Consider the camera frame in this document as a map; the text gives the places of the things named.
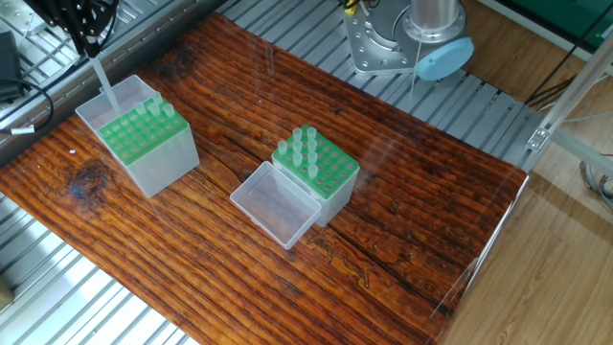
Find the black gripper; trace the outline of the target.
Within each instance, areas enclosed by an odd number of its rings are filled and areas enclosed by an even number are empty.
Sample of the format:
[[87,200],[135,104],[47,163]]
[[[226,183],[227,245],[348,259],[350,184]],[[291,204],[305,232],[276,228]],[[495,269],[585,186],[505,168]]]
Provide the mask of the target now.
[[[47,0],[50,9],[66,12],[66,28],[82,56],[95,57],[106,46],[117,20],[118,0]],[[94,15],[102,22],[102,40],[91,33]]]

